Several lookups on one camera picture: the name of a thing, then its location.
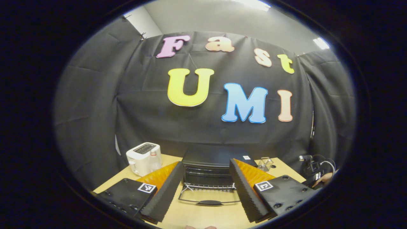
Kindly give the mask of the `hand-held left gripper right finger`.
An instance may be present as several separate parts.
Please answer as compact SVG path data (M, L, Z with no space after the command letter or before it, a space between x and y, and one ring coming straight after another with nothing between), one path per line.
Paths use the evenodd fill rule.
M235 158L229 172L249 222L285 214L317 193L289 175L274 177Z

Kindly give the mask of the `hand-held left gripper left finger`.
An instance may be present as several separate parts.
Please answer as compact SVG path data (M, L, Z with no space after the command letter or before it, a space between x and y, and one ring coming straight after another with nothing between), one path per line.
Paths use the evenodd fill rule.
M182 162L174 162L134 181L124 178L93 195L113 210L150 223L162 222L184 174Z

